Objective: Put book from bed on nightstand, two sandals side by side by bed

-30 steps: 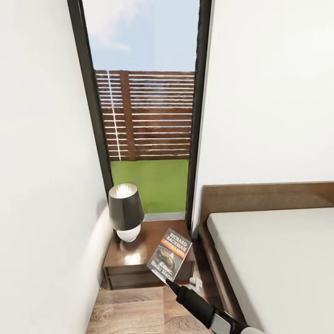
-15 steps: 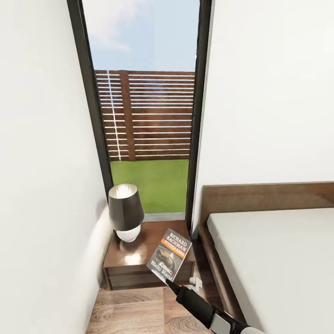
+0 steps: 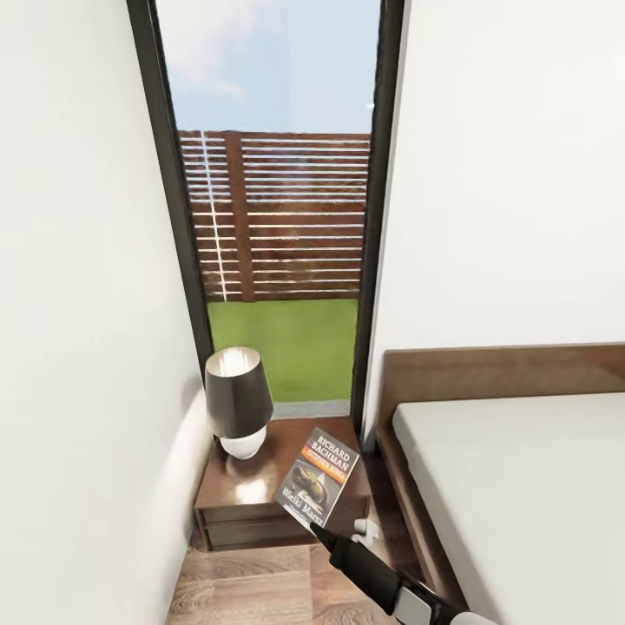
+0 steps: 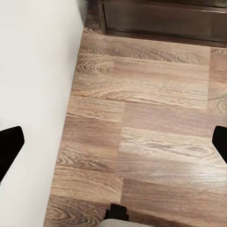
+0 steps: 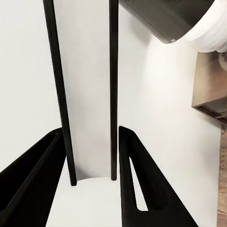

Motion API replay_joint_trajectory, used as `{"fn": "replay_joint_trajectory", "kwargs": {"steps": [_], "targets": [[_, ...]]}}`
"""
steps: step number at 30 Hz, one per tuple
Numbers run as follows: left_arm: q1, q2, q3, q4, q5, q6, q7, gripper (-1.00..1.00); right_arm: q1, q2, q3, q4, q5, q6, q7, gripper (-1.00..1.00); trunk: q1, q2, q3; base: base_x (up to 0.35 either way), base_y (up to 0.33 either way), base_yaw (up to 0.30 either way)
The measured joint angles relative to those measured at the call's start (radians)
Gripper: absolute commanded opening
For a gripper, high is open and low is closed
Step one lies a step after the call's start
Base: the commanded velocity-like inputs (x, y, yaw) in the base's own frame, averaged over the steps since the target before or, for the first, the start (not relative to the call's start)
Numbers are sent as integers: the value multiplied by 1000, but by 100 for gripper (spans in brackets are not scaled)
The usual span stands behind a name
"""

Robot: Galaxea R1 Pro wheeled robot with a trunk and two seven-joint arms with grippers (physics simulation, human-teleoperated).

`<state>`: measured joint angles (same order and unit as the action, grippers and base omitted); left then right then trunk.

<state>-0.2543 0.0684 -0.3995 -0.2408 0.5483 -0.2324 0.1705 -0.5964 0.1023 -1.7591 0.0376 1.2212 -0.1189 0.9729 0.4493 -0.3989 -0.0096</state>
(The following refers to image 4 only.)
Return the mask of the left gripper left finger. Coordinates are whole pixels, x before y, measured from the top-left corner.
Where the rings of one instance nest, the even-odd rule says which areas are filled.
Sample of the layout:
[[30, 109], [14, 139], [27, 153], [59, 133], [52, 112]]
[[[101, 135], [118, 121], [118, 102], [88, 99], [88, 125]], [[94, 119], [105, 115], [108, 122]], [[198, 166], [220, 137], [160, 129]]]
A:
[[25, 143], [21, 126], [0, 131], [0, 183]]

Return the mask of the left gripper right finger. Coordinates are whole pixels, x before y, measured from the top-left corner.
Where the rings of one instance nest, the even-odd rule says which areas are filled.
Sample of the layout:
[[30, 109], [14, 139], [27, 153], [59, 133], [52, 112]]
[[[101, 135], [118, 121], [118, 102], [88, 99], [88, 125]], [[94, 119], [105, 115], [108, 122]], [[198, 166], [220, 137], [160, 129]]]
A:
[[227, 164], [227, 128], [216, 126], [212, 143]]

